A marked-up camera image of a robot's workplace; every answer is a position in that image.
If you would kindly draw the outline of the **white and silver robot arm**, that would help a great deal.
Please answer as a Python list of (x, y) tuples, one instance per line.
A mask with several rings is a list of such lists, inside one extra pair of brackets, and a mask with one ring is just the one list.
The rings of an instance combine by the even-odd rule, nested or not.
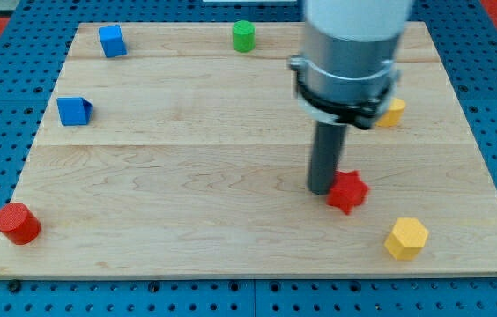
[(301, 108), (318, 122), (370, 129), (388, 110), (412, 0), (306, 0), (291, 56)]

